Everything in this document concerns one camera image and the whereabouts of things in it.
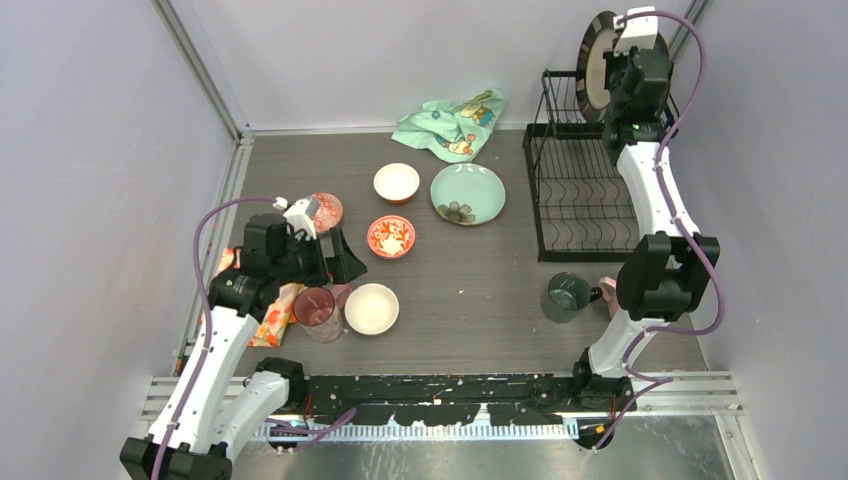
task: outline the glass cup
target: glass cup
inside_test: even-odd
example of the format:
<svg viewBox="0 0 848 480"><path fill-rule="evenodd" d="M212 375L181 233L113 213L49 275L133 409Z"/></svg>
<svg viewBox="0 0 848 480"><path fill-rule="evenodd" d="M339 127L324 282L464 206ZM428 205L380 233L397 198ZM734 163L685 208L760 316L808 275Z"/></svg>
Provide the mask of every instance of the glass cup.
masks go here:
<svg viewBox="0 0 848 480"><path fill-rule="evenodd" d="M548 282L542 295L542 312L549 320L567 323L581 310L603 295L600 288L590 288L589 283L575 273L558 273Z"/></svg>
<svg viewBox="0 0 848 480"><path fill-rule="evenodd" d="M350 291L348 285L335 285L329 290L312 287L297 296L292 311L311 339L329 343L341 335L341 310Z"/></svg>

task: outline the white bowl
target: white bowl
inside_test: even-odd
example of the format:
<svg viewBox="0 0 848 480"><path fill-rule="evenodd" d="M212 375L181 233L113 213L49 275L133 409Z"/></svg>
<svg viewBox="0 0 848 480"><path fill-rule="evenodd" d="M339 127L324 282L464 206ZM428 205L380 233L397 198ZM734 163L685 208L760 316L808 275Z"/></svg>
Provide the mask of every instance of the white bowl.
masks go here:
<svg viewBox="0 0 848 480"><path fill-rule="evenodd" d="M400 304L385 285L368 283L347 297L345 318L350 328L363 335L379 335L395 324Z"/></svg>
<svg viewBox="0 0 848 480"><path fill-rule="evenodd" d="M390 163L374 175L374 190L392 203L404 203L418 190L418 172L405 163Z"/></svg>

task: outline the light green plate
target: light green plate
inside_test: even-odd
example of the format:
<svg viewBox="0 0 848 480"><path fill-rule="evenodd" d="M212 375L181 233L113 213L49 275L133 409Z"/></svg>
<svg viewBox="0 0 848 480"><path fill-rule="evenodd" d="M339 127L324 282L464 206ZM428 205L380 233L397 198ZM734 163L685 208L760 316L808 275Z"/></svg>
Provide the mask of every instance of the light green plate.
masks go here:
<svg viewBox="0 0 848 480"><path fill-rule="evenodd" d="M445 167L430 184L430 199L439 215L459 225L479 225L498 216L506 202L503 182L488 168L473 163Z"/></svg>

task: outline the green cloth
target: green cloth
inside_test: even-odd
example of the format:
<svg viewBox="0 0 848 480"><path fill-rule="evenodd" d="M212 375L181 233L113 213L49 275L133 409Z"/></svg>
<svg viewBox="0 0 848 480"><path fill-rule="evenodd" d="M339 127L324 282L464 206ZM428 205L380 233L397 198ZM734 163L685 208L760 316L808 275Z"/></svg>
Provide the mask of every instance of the green cloth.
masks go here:
<svg viewBox="0 0 848 480"><path fill-rule="evenodd" d="M448 163L470 162L489 139L506 100L497 90L451 106L450 102L427 102L422 110L398 122L392 139L412 148L429 148Z"/></svg>

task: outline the black wire dish rack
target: black wire dish rack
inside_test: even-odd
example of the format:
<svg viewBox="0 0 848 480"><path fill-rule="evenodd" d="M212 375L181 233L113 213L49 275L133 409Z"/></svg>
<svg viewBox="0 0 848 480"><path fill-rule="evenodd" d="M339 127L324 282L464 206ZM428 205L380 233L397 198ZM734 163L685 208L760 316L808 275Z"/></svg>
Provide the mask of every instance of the black wire dish rack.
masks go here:
<svg viewBox="0 0 848 480"><path fill-rule="evenodd" d="M576 77L545 70L535 122L524 133L539 261L620 262L639 243L639 225L627 185L601 141L603 123L587 123L580 114ZM667 127L675 113L670 100Z"/></svg>

